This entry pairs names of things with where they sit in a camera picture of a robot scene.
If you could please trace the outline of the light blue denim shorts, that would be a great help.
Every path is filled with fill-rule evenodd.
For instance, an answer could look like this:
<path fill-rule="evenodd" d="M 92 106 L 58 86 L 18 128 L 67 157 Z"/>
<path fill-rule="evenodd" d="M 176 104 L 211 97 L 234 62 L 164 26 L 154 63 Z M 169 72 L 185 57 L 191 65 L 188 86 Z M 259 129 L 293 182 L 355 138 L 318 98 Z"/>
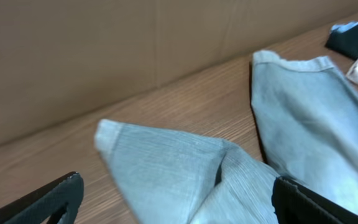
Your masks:
<path fill-rule="evenodd" d="M 358 92 L 328 57 L 253 54 L 266 162 L 220 138 L 103 119 L 95 145 L 142 223 L 278 223 L 284 176 L 358 215 Z"/>

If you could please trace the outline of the black folded garment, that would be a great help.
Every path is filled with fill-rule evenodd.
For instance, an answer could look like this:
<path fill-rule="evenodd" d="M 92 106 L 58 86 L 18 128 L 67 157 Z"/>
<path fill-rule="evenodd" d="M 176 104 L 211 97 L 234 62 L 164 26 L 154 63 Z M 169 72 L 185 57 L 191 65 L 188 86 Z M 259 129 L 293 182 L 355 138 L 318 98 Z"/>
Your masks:
<path fill-rule="evenodd" d="M 325 47 L 350 59 L 358 59 L 358 26 L 343 32 L 329 33 Z"/>

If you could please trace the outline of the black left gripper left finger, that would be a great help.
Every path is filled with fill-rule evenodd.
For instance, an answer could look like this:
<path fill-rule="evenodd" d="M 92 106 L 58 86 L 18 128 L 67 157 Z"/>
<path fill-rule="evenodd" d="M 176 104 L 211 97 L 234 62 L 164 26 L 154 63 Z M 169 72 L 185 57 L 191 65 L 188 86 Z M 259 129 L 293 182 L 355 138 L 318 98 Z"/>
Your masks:
<path fill-rule="evenodd" d="M 73 224 L 84 197 L 78 172 L 69 172 L 0 208 L 0 224 Z"/>

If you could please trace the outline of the small blue cloth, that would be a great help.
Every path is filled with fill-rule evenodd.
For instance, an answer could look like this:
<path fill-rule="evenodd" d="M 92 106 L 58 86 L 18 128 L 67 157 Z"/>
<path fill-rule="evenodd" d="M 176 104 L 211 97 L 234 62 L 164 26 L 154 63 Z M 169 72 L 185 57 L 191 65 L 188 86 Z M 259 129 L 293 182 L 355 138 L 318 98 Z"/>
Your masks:
<path fill-rule="evenodd" d="M 343 32 L 346 32 L 346 31 L 352 29 L 355 26 L 358 26 L 358 21 L 348 22 L 346 24 L 335 24 L 330 29 L 330 33 L 333 33 L 333 32 L 343 33 Z"/>

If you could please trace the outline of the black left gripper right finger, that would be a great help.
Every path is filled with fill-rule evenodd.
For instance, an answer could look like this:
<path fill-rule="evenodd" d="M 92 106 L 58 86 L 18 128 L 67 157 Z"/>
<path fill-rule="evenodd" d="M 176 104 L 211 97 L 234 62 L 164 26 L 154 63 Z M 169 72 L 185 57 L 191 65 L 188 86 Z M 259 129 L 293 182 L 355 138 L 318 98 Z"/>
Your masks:
<path fill-rule="evenodd" d="M 284 176 L 275 179 L 272 205 L 279 224 L 358 224 L 358 215 Z"/>

